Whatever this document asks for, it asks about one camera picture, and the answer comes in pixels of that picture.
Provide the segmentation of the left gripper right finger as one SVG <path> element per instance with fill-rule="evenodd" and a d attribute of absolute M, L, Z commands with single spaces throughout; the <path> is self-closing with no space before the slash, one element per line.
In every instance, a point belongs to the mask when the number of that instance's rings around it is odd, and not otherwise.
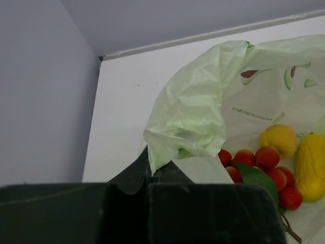
<path fill-rule="evenodd" d="M 195 184 L 180 169 L 147 172 L 148 243 L 285 243 L 275 200 L 252 184 Z"/>

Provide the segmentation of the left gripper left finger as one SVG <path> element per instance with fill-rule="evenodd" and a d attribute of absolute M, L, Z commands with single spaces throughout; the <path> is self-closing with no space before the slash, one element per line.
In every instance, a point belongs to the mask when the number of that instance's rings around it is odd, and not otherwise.
<path fill-rule="evenodd" d="M 146 243 L 148 153 L 107 182 L 1 187 L 1 243 Z"/>

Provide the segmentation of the fake red berry branch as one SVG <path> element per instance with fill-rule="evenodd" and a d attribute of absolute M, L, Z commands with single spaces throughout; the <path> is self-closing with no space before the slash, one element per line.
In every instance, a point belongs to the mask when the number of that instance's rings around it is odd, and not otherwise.
<path fill-rule="evenodd" d="M 278 207 L 285 232 L 298 243 L 302 243 L 301 237 L 292 230 L 284 214 L 288 210 L 297 210 L 303 202 L 303 196 L 295 188 L 293 173 L 286 167 L 278 166 L 280 154 L 277 149 L 264 146 L 256 153 L 241 149 L 234 157 L 229 151 L 221 149 L 218 157 L 234 183 L 260 186 L 271 194 Z"/>

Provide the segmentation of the light green plastic bag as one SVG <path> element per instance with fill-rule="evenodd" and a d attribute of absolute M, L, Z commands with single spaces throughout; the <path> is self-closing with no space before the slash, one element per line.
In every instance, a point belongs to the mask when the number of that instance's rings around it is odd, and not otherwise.
<path fill-rule="evenodd" d="M 145 127 L 152 173 L 175 162 L 195 184 L 236 184 L 218 157 L 256 153 L 261 133 L 291 127 L 298 147 L 279 167 L 295 175 L 302 139 L 324 135 L 324 35 L 252 45 L 218 44 L 178 71 L 156 99 Z M 284 214 L 302 243 L 324 243 L 324 197 Z"/>

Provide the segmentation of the fake yellow starfruit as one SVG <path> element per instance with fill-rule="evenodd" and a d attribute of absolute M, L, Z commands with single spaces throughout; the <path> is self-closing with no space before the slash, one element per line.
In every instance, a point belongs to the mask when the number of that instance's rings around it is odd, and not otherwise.
<path fill-rule="evenodd" d="M 324 197 L 324 135 L 305 136 L 295 159 L 296 188 L 306 202 Z"/>

